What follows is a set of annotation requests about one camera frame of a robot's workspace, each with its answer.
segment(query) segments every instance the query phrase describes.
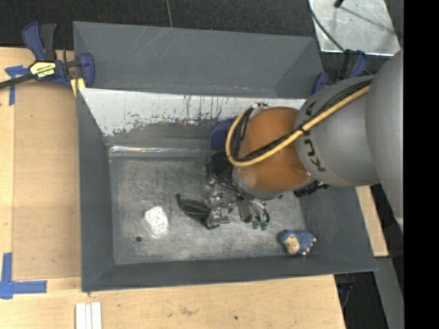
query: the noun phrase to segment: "yellow cable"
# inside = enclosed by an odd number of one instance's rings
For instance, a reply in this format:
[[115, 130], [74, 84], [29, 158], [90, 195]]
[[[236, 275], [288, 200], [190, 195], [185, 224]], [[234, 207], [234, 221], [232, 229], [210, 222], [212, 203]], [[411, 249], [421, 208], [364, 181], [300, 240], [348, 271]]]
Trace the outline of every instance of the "yellow cable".
[[338, 111], [340, 108], [344, 107], [348, 103], [350, 103], [350, 102], [354, 101], [355, 99], [358, 99], [359, 97], [361, 97], [364, 94], [366, 94], [369, 91], [369, 88], [370, 88], [370, 86], [365, 86], [364, 88], [361, 88], [361, 89], [357, 90], [356, 92], [354, 92], [353, 94], [345, 97], [343, 100], [335, 103], [330, 108], [328, 108], [327, 110], [325, 110], [321, 114], [319, 114], [316, 118], [313, 118], [309, 122], [306, 122], [302, 126], [302, 130], [296, 130], [294, 133], [291, 134], [291, 136], [288, 139], [285, 139], [285, 141], [283, 141], [282, 143], [280, 143], [276, 147], [273, 147], [271, 150], [265, 152], [264, 154], [262, 154], [262, 155], [260, 155], [260, 156], [258, 156], [256, 158], [253, 158], [252, 160], [240, 162], [240, 161], [236, 161], [232, 157], [231, 152], [230, 152], [230, 142], [232, 141], [232, 136], [233, 136], [233, 133], [235, 132], [235, 129], [236, 129], [238, 123], [241, 121], [241, 118], [242, 118], [242, 116], [244, 115], [244, 113], [246, 111], [242, 112], [239, 115], [239, 117], [236, 118], [235, 122], [233, 122], [233, 124], [230, 127], [230, 130], [229, 130], [229, 132], [227, 134], [227, 139], [226, 139], [226, 155], [227, 155], [228, 160], [230, 161], [230, 163], [232, 165], [234, 165], [236, 167], [247, 167], [247, 166], [251, 166], [251, 165], [254, 165], [256, 163], [259, 163], [259, 162], [265, 160], [266, 158], [269, 158], [270, 156], [273, 156], [275, 153], [279, 152], [284, 147], [286, 147], [286, 146], [290, 145], [291, 143], [293, 143], [294, 141], [296, 141], [296, 139], [299, 136], [301, 136], [304, 132], [307, 132], [313, 126], [315, 126], [319, 122], [323, 121], [325, 118], [327, 118], [328, 116], [330, 116], [334, 112]]

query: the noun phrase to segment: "white strip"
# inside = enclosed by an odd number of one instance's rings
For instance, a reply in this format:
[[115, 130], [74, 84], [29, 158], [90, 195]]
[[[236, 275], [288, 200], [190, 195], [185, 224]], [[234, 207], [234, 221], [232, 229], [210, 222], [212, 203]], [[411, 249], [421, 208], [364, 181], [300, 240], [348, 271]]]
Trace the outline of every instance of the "white strip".
[[102, 329], [102, 310], [100, 302], [76, 304], [75, 329]]
[[75, 329], [87, 329], [85, 304], [76, 304], [75, 307]]
[[105, 136], [149, 124], [197, 125], [209, 119], [223, 121], [236, 117], [258, 102], [297, 109], [305, 102], [304, 99], [176, 95], [94, 88], [81, 88], [80, 92]]
[[102, 311], [100, 302], [93, 302], [91, 304], [91, 323], [92, 329], [102, 329]]

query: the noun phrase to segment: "wooden table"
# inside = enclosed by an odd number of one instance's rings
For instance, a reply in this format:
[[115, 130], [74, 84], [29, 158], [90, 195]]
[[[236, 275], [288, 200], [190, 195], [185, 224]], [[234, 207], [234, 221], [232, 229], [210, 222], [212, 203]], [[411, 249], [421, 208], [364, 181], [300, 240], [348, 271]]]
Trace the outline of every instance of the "wooden table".
[[[33, 60], [0, 48], [0, 81]], [[73, 328], [78, 302], [102, 303], [104, 329], [345, 328], [333, 276], [81, 292], [73, 94], [30, 81], [8, 102], [0, 90], [0, 252], [12, 252], [14, 280], [48, 283], [46, 294], [0, 300], [1, 328]], [[375, 256], [387, 256], [370, 189], [357, 191]]]

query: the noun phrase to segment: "white object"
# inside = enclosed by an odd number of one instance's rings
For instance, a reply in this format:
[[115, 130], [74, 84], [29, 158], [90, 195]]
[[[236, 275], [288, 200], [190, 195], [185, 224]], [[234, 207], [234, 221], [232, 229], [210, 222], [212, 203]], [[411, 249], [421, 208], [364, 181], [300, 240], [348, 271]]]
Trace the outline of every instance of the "white object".
[[75, 329], [102, 329], [102, 311], [100, 302], [76, 304]]
[[145, 212], [143, 218], [154, 236], [161, 236], [167, 233], [169, 222], [162, 207], [156, 206]]

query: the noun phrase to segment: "gray bin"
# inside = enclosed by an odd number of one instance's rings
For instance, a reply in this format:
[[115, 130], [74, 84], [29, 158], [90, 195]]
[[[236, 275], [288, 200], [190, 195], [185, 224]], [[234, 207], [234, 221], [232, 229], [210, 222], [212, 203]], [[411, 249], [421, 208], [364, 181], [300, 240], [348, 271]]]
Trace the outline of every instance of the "gray bin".
[[[255, 101], [301, 106], [321, 72], [313, 39], [76, 23], [75, 51], [93, 54], [93, 87], [100, 88], [77, 98], [83, 291], [376, 269], [353, 188], [269, 202], [272, 221], [264, 232], [238, 220], [205, 230], [176, 207], [174, 193], [202, 196], [216, 123]], [[202, 67], [213, 60], [215, 67]], [[154, 62], [161, 71], [152, 77]], [[185, 67], [190, 63], [197, 66]], [[267, 67], [275, 63], [281, 66]], [[154, 204], [170, 220], [169, 234], [159, 239], [142, 224]], [[276, 241], [283, 228], [312, 232], [313, 252], [285, 254]]]

